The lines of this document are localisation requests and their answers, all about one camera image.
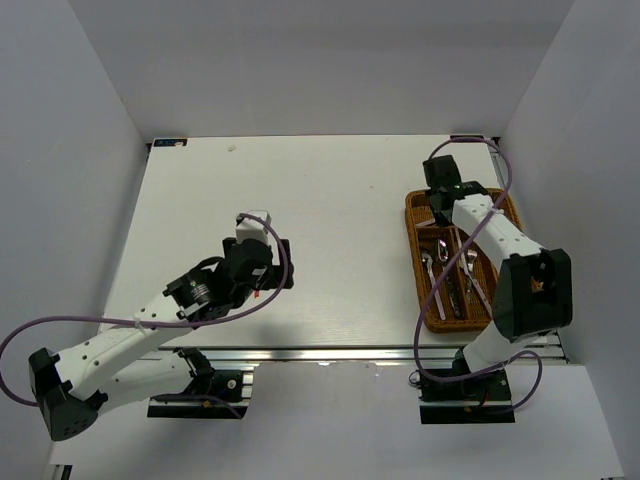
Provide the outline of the knife with pink handle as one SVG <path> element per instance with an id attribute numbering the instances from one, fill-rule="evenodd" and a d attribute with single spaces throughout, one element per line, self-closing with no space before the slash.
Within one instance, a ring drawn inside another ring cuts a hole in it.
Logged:
<path id="1" fill-rule="evenodd" d="M 431 218 L 431 219 L 416 223 L 415 227 L 416 228 L 430 228 L 430 227 L 433 227 L 433 226 L 436 226 L 436 225 L 437 225 L 436 220 L 434 218 Z"/>

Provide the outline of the spoon with dark dotted handle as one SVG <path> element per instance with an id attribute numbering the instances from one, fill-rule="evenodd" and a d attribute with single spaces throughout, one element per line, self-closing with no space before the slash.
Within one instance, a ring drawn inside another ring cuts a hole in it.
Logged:
<path id="1" fill-rule="evenodd" d="M 436 241 L 435 255 L 438 265 L 441 267 L 441 270 L 444 271 L 449 262 L 449 250 L 447 242 L 443 237 L 438 238 Z M 463 320 L 464 315 L 462 305 L 451 273 L 448 273 L 445 276 L 444 284 L 446 286 L 447 296 L 453 310 L 454 317 L 457 320 Z"/>

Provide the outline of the fork with black dotted handle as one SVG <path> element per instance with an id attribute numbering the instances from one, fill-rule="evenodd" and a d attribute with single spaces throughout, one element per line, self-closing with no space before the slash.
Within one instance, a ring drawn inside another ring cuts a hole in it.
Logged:
<path id="1" fill-rule="evenodd" d="M 474 249 L 469 248 L 466 252 L 465 256 L 465 264 L 466 264 L 466 301 L 467 304 L 470 305 L 473 299 L 473 291 L 475 289 L 474 281 L 474 265 L 478 258 L 478 252 Z"/>

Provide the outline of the fork with pink handle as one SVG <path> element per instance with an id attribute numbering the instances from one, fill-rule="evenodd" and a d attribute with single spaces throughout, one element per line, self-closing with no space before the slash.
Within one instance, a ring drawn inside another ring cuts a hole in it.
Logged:
<path id="1" fill-rule="evenodd" d="M 474 286 L 475 286 L 475 289 L 473 291 L 473 295 L 476 295 L 479 298 L 480 302 L 485 307 L 485 310 L 489 312 L 491 310 L 491 304 L 489 302 L 488 297 L 485 295 L 484 290 L 480 286 L 479 281 L 476 278 L 474 281 Z"/>

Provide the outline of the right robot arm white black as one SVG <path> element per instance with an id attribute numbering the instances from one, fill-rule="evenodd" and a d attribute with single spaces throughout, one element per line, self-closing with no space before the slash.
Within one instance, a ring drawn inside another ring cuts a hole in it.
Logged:
<path id="1" fill-rule="evenodd" d="M 423 169 L 435 220 L 466 233 L 498 273 L 492 320 L 453 363 L 453 390 L 472 399 L 486 389 L 487 372 L 505 365 L 534 337 L 571 324 L 571 259 L 525 235 L 485 187 L 461 179 L 452 156 L 428 159 Z"/>

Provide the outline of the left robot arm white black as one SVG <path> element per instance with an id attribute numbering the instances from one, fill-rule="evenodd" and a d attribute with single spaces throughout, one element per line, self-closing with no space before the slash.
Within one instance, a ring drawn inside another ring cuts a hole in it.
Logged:
<path id="1" fill-rule="evenodd" d="M 42 348 L 29 357 L 31 390 L 55 442 L 71 439 L 121 406 L 169 396 L 208 401 L 216 393 L 238 400 L 227 374 L 216 372 L 195 347 L 176 348 L 159 361 L 144 355 L 218 320 L 254 292 L 293 286 L 290 243 L 273 251 L 263 240 L 227 238 L 224 254 L 209 257 L 170 282 L 135 315 L 136 325 L 114 326 L 71 348 Z"/>

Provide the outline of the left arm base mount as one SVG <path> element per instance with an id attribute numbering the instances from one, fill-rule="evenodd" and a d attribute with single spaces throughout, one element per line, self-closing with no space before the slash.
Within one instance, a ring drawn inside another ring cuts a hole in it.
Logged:
<path id="1" fill-rule="evenodd" d="M 243 370 L 214 367 L 196 348 L 174 350 L 186 361 L 191 380 L 179 393 L 152 397 L 148 418 L 241 420 L 248 409 L 248 386 Z"/>

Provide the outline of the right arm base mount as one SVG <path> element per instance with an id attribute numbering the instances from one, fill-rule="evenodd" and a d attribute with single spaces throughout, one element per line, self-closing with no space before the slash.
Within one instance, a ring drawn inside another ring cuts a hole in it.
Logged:
<path id="1" fill-rule="evenodd" d="M 511 390 L 503 370 L 456 382 L 435 382 L 415 370 L 408 382 L 419 390 L 422 425 L 515 422 Z"/>

